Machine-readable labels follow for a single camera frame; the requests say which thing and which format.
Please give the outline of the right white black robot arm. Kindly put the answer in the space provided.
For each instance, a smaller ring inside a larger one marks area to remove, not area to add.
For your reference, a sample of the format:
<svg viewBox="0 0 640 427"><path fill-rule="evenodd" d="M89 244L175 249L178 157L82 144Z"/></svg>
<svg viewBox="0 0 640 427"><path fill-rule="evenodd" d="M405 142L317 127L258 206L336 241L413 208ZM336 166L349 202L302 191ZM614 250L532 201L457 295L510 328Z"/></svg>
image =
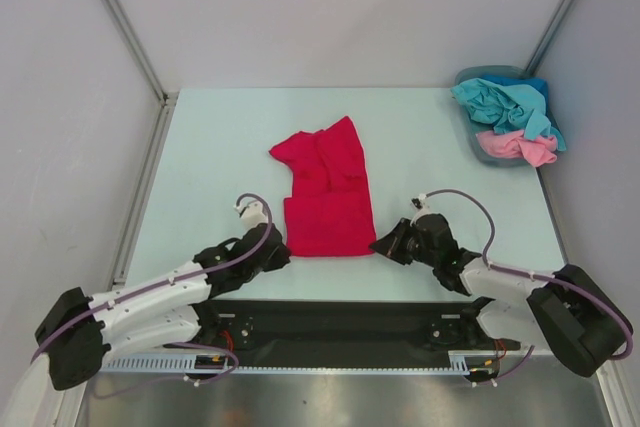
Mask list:
<svg viewBox="0 0 640 427"><path fill-rule="evenodd" d="M445 289L473 297L471 317L461 323L473 348L514 340L550 351L581 377L632 348L631 323L578 266L541 274L497 265L459 246L434 213L401 219L370 248L401 265L425 264Z"/></svg>

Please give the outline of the red t shirt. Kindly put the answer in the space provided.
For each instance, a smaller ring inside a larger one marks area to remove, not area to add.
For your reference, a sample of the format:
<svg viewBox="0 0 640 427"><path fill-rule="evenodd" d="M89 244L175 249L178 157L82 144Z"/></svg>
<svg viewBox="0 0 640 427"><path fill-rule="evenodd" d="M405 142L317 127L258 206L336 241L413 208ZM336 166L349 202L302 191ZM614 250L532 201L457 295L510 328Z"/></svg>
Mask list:
<svg viewBox="0 0 640 427"><path fill-rule="evenodd" d="M350 117L293 134L269 150L292 174L283 201L287 246L297 257L361 257L376 240L364 149Z"/></svg>

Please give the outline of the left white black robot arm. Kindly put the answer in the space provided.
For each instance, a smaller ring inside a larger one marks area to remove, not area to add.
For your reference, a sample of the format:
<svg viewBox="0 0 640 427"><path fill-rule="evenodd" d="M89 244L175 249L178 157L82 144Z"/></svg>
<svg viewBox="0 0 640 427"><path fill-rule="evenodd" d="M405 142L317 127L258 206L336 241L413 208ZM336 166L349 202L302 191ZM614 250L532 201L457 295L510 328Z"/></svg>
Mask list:
<svg viewBox="0 0 640 427"><path fill-rule="evenodd" d="M214 345L221 319L213 299L285 267L290 256L278 229L261 223L139 286L93 295L81 288L64 292L35 332L53 388L79 386L109 362L148 349Z"/></svg>

